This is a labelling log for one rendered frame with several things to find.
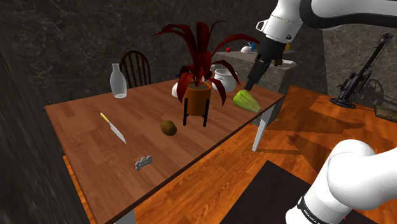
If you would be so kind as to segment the green ridged squash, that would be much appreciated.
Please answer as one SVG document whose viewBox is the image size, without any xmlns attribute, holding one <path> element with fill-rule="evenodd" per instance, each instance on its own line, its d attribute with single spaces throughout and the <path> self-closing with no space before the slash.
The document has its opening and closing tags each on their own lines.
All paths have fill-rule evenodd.
<svg viewBox="0 0 397 224">
<path fill-rule="evenodd" d="M 247 90 L 238 91 L 233 97 L 233 103 L 250 112 L 259 113 L 261 111 L 261 106 Z"/>
</svg>

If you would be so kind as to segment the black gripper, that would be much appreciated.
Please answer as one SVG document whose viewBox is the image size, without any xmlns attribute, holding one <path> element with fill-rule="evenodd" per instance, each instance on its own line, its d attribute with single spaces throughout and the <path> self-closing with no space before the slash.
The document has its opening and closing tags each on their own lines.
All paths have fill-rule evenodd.
<svg viewBox="0 0 397 224">
<path fill-rule="evenodd" d="M 248 74 L 245 90 L 251 91 L 254 84 L 258 84 L 261 77 L 265 74 L 270 62 L 274 61 L 274 66 L 282 65 L 282 55 L 285 51 L 286 43 L 262 36 L 257 47 L 255 62 Z"/>
</svg>

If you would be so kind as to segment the wooden table with white legs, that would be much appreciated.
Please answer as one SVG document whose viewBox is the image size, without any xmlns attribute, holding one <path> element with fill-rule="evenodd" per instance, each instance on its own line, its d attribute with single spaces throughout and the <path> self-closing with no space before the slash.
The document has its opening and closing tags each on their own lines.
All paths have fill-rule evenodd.
<svg viewBox="0 0 397 224">
<path fill-rule="evenodd" d="M 174 81 L 52 104 L 46 112 L 97 224 L 114 224 L 256 118 L 233 93 L 184 117 Z"/>
</svg>

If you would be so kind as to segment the dark wooden chair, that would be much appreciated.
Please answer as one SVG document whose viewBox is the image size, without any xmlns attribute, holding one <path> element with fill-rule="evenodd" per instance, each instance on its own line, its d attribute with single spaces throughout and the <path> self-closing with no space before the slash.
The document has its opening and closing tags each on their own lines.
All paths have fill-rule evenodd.
<svg viewBox="0 0 397 224">
<path fill-rule="evenodd" d="M 137 50 L 126 52 L 120 59 L 119 68 L 128 88 L 151 84 L 151 69 L 147 58 Z"/>
</svg>

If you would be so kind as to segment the brown kiwi fruit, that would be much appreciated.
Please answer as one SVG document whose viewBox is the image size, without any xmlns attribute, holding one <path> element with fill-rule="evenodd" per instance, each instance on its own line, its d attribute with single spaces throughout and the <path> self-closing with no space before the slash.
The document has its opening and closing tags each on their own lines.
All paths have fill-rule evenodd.
<svg viewBox="0 0 397 224">
<path fill-rule="evenodd" d="M 165 135 L 173 136 L 177 132 L 177 127 L 170 120 L 165 120 L 160 124 L 160 128 Z"/>
</svg>

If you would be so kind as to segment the white round pot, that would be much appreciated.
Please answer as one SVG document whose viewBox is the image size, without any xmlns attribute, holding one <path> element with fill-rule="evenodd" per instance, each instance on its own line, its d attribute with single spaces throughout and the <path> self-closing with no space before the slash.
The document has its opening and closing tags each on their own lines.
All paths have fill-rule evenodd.
<svg viewBox="0 0 397 224">
<path fill-rule="evenodd" d="M 232 92 L 236 87 L 236 80 L 227 69 L 216 69 L 214 79 L 219 80 L 225 88 L 225 92 Z"/>
</svg>

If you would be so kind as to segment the red plant in orange pot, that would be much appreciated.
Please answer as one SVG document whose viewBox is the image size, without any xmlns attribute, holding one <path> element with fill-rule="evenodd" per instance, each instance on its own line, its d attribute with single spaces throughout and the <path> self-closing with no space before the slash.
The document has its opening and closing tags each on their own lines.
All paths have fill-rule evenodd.
<svg viewBox="0 0 397 224">
<path fill-rule="evenodd" d="M 214 54 L 224 45 L 231 41 L 246 40 L 254 43 L 259 41 L 247 34 L 232 34 L 227 36 L 218 46 L 210 52 L 207 48 L 211 37 L 213 26 L 203 22 L 196 24 L 196 33 L 190 26 L 184 24 L 168 24 L 157 34 L 174 33 L 181 36 L 190 51 L 193 64 L 182 66 L 179 72 L 177 85 L 177 96 L 183 105 L 183 124 L 186 125 L 188 116 L 201 116 L 204 118 L 203 126 L 206 126 L 212 85 L 218 89 L 221 103 L 226 101 L 226 90 L 220 80 L 212 77 L 211 65 L 221 64 L 232 74 L 236 82 L 239 82 L 237 73 L 231 64 L 225 60 L 212 61 Z"/>
</svg>

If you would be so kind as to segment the dark robot stand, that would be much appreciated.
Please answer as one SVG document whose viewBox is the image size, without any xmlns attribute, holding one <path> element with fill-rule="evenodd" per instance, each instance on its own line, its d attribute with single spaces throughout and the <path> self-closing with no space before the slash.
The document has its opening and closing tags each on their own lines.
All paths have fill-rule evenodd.
<svg viewBox="0 0 397 224">
<path fill-rule="evenodd" d="M 310 185 L 266 161 L 220 224 L 286 224 L 286 213 Z"/>
</svg>

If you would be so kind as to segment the grey stone counter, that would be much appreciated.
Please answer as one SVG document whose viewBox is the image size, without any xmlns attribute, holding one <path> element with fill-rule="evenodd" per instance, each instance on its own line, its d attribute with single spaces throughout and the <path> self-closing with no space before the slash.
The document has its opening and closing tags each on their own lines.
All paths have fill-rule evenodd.
<svg viewBox="0 0 397 224">
<path fill-rule="evenodd" d="M 233 103 L 233 97 L 238 91 L 244 89 L 246 82 L 248 81 L 247 76 L 254 64 L 256 54 L 256 52 L 241 53 L 240 51 L 232 51 L 230 53 L 217 52 L 213 59 L 225 60 L 231 64 L 240 81 L 240 83 L 236 85 L 234 91 L 226 94 L 227 98 L 225 105 L 231 108 L 235 115 L 249 115 L 250 120 L 255 121 L 256 123 L 260 122 L 263 113 L 269 111 L 269 121 L 272 122 L 278 117 L 284 98 L 289 86 L 292 84 L 293 77 L 298 71 L 299 66 L 296 63 L 284 63 L 277 67 L 271 65 L 261 77 L 259 83 L 255 84 L 250 91 L 250 94 L 262 109 L 261 113 L 252 113 L 236 106 Z"/>
</svg>

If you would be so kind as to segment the clear glass bottle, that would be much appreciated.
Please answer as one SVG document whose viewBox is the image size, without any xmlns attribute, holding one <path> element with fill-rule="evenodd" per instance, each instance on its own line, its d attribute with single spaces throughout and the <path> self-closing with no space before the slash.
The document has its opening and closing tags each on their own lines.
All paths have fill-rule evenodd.
<svg viewBox="0 0 397 224">
<path fill-rule="evenodd" d="M 124 75 L 120 71 L 118 63 L 112 63 L 110 85 L 112 93 L 116 98 L 121 99 L 127 96 L 127 83 Z"/>
</svg>

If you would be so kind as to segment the black exercise machine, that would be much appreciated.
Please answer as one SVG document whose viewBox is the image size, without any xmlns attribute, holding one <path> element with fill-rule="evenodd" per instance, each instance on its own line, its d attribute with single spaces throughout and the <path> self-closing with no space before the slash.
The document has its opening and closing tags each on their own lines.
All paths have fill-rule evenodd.
<svg viewBox="0 0 397 224">
<path fill-rule="evenodd" d="M 378 56 L 385 49 L 393 34 L 387 32 L 381 35 L 379 40 L 374 44 L 366 57 L 361 61 L 359 66 L 350 73 L 343 84 L 339 85 L 340 93 L 338 97 L 330 99 L 330 102 L 343 108 L 355 109 L 356 105 L 352 102 L 359 91 L 365 86 L 373 72 L 372 66 Z"/>
</svg>

